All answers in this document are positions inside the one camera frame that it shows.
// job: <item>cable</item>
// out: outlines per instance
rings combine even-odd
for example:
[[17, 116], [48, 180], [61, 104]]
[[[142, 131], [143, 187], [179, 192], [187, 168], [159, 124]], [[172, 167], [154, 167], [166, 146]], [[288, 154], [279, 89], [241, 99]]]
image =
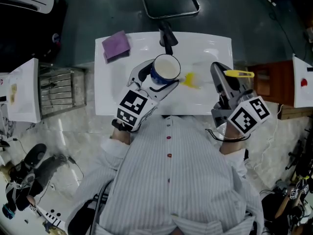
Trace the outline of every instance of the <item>cable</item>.
[[289, 40], [289, 37], [288, 37], [286, 31], [284, 30], [284, 28], [282, 27], [282, 25], [280, 24], [280, 22], [278, 21], [277, 15], [276, 15], [272, 5], [270, 6], [270, 8], [271, 8], [272, 12], [268, 14], [269, 18], [271, 18], [272, 20], [274, 20], [274, 21], [276, 21], [278, 23], [278, 25], [280, 26], [280, 28], [282, 29], [283, 33], [286, 36], [286, 39], [287, 39], [287, 41], [288, 41], [288, 43], [290, 45], [290, 48], [292, 49], [293, 53], [295, 54], [294, 48], [292, 47], [292, 44], [291, 44], [291, 42]]
[[75, 163], [75, 165], [78, 167], [78, 169], [80, 170], [80, 172], [82, 173], [83, 178], [84, 178], [84, 173], [83, 173], [83, 171], [81, 170], [81, 168], [78, 166], [78, 164], [77, 164], [77, 163]]
[[18, 139], [16, 139], [16, 138], [13, 138], [12, 140], [10, 140], [10, 141], [8, 141], [8, 142], [11, 142], [11, 141], [18, 141], [18, 142], [20, 142], [21, 147], [22, 147], [22, 149], [23, 149], [24, 153], [27, 155], [26, 151], [25, 151], [25, 150], [24, 150], [24, 148], [23, 148], [23, 145], [22, 145], [22, 142], [21, 142], [21, 141], [19, 141], [19, 140], [18, 140]]
[[23, 151], [25, 152], [25, 154], [27, 155], [27, 153], [26, 153], [26, 151], [24, 150], [24, 147], [23, 147], [23, 145], [22, 145], [22, 142], [21, 141], [19, 141], [18, 139], [12, 139], [13, 141], [18, 141], [18, 142], [20, 142], [20, 144], [21, 144], [21, 147], [22, 147], [22, 149], [23, 149]]
[[44, 192], [44, 193], [43, 193], [43, 195], [40, 197], [40, 199], [39, 199], [39, 201], [38, 201], [38, 203], [37, 203], [36, 205], [39, 205], [39, 203], [40, 203], [41, 199], [43, 198], [43, 196], [44, 196], [44, 195], [45, 195], [45, 193], [47, 192], [48, 187], [50, 186], [50, 181], [51, 181], [51, 179], [52, 179], [52, 177], [50, 178], [50, 180], [49, 180], [49, 182], [48, 182], [48, 184], [47, 184], [47, 187], [45, 188], [45, 192]]
[[76, 162], [71, 156], [68, 156], [68, 157], [65, 157], [65, 158], [67, 158], [67, 160], [69, 160], [72, 164], [76, 165], [76, 166], [79, 168], [79, 170], [80, 170], [80, 172], [82, 173], [83, 178], [84, 178], [84, 173], [83, 173], [83, 171], [81, 170], [81, 168], [79, 167], [79, 165], [77, 164], [77, 162]]
[[278, 111], [278, 113], [276, 114], [276, 126], [275, 126], [275, 129], [274, 129], [274, 132], [273, 134], [271, 135], [271, 138], [270, 139], [267, 139], [267, 142], [268, 142], [268, 147], [262, 152], [262, 157], [261, 157], [261, 162], [259, 164], [257, 164], [253, 169], [255, 170], [255, 168], [259, 167], [262, 162], [263, 162], [263, 156], [265, 154], [265, 152], [270, 148], [270, 141], [272, 141], [272, 139], [274, 138], [275, 136], [275, 133], [276, 133], [276, 130], [277, 130], [277, 126], [278, 126], [278, 114], [281, 112], [282, 110], [282, 107], [283, 107], [283, 104], [280, 106], [280, 109]]
[[238, 139], [231, 139], [231, 140], [221, 140], [221, 139], [219, 139], [219, 138], [217, 138], [216, 136], [215, 136], [215, 134], [213, 133], [213, 131], [211, 130], [211, 129], [205, 129], [208, 133], [210, 133], [211, 134], [211, 136], [212, 136], [212, 138], [214, 138], [215, 140], [217, 140], [217, 141], [221, 141], [221, 142], [227, 142], [227, 143], [236, 143], [236, 142], [240, 142], [240, 141], [245, 141], [245, 140], [247, 140], [248, 138], [250, 138], [250, 136], [251, 136], [251, 134], [248, 136], [248, 137], [241, 137], [241, 138], [238, 138]]
[[35, 180], [36, 180], [36, 179], [38, 179], [38, 178], [40, 178], [40, 177], [34, 178], [34, 180], [33, 180], [33, 181], [31, 181], [31, 182], [27, 183], [26, 185], [22, 186], [22, 188], [21, 188], [21, 189], [18, 189], [18, 190], [20, 190], [20, 193], [19, 193], [18, 197], [15, 199], [15, 201], [19, 198], [20, 194], [22, 193], [22, 190], [23, 190], [23, 189], [25, 189], [25, 187], [26, 187], [26, 186], [28, 186], [29, 184], [31, 184], [31, 183], [33, 183], [33, 182], [35, 182]]

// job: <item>red button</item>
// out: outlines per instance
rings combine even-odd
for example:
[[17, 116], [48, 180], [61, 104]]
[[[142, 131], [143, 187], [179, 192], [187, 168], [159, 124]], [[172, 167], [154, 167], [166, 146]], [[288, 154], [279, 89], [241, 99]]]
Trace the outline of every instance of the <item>red button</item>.
[[308, 86], [308, 82], [305, 78], [302, 78], [302, 80], [301, 80], [301, 87], [303, 87], [303, 86]]

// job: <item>purple cloth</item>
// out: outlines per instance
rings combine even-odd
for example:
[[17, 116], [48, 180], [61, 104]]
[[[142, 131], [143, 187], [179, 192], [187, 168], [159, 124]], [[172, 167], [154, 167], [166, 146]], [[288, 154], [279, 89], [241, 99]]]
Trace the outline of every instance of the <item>purple cloth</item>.
[[119, 31], [102, 42], [104, 57], [108, 60], [131, 49], [125, 32]]

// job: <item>marble floor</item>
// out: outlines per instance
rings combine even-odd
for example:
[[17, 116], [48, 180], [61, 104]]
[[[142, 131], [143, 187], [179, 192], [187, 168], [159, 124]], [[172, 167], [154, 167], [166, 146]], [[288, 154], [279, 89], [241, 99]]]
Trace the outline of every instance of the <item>marble floor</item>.
[[[85, 77], [86, 107], [43, 119], [38, 124], [10, 122], [7, 119], [5, 106], [1, 108], [5, 130], [0, 128], [0, 131], [6, 133], [6, 140], [10, 141], [11, 147], [7, 151], [13, 162], [18, 163], [24, 158], [23, 148], [28, 152], [37, 143], [44, 143], [48, 148], [46, 156], [61, 152], [66, 156], [71, 156], [79, 166], [78, 168], [70, 164], [58, 170], [51, 179], [52, 189], [47, 191], [47, 196], [53, 190], [54, 193], [63, 196], [66, 201], [70, 201], [83, 173], [88, 171], [90, 160], [100, 149], [101, 140], [112, 134], [112, 116], [96, 116], [95, 114], [93, 81], [93, 69], [88, 69]], [[293, 151], [298, 139], [306, 136], [307, 132], [304, 129], [311, 125], [307, 117], [277, 121], [278, 105], [267, 104], [273, 118], [253, 132], [251, 138], [246, 141], [249, 150], [248, 176], [259, 190], [271, 188], [278, 179], [288, 177], [292, 172], [292, 170], [285, 171], [289, 163], [288, 153]], [[205, 128], [214, 127], [211, 116], [196, 116], [196, 118]], [[22, 146], [18, 141], [13, 141], [13, 137], [18, 138]], [[217, 148], [219, 147], [220, 143], [213, 139], [212, 142]]]

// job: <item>chair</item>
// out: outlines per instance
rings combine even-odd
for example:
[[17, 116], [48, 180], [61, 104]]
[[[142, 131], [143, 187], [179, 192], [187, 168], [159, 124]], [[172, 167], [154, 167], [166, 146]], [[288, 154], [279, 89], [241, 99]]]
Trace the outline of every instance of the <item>chair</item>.
[[168, 19], [168, 18], [175, 18], [175, 17], [184, 17], [184, 16], [191, 16], [191, 15], [196, 15], [199, 13], [200, 11], [200, 5], [199, 5], [199, 2], [198, 0], [192, 0], [195, 8], [196, 8], [196, 11], [192, 11], [192, 12], [183, 12], [183, 13], [177, 13], [177, 14], [171, 14], [171, 15], [165, 15], [165, 16], [160, 16], [160, 17], [153, 17], [152, 15], [149, 14], [149, 11], [148, 11], [148, 6], [147, 6], [147, 3], [146, 3], [146, 0], [142, 0], [142, 3], [143, 3], [143, 6], [145, 7], [145, 11], [146, 11], [146, 14], [149, 18], [151, 19]]

